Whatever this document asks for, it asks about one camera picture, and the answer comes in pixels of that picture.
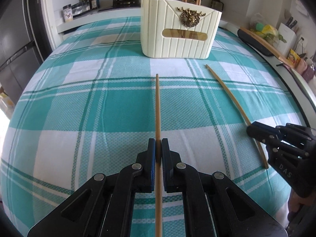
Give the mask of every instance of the teal plaid tablecloth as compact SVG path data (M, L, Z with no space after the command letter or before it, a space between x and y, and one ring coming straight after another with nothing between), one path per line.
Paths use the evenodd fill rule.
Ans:
M119 172L154 137L155 74L162 137L199 171L222 171L272 216L290 187L261 166L245 123L208 64L251 121L303 124L291 94L255 52L218 29L206 60L142 54L140 18L80 27L42 64L21 96L1 158L6 213L27 231L92 175ZM154 194L137 194L132 236L154 236ZM181 194L164 194L164 236L184 236Z

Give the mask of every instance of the cutting board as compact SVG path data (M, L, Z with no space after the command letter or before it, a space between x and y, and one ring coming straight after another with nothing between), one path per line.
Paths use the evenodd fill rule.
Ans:
M249 34L251 37L253 37L255 40L257 40L260 44L262 44L264 47L266 47L278 60L286 64L287 66L294 68L294 66L286 59L286 57L281 54L276 48L274 48L271 44L269 44L266 40L261 38L260 36L257 36L255 33L251 32L250 30L240 27L242 31Z

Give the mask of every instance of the refrigerator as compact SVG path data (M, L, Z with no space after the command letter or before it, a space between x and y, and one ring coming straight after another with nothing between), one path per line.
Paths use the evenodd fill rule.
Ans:
M0 16L0 84L16 104L52 50L40 0L10 0Z

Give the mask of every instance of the white shelf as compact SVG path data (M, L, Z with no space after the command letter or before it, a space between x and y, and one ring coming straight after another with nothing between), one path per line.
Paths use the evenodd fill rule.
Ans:
M111 9L101 12L91 11L78 18L75 18L70 22L58 25L57 32L62 33L69 29L80 27L100 20L110 20L123 17L140 17L140 8Z

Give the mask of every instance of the gold wreath emblem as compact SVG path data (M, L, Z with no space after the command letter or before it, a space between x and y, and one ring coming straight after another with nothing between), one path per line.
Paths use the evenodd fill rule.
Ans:
M206 15L206 13L197 13L197 11L192 11L189 8L185 10L183 7L182 9L177 7L177 9L182 12L180 15L180 21L185 27L195 27L200 22L200 16L203 17Z

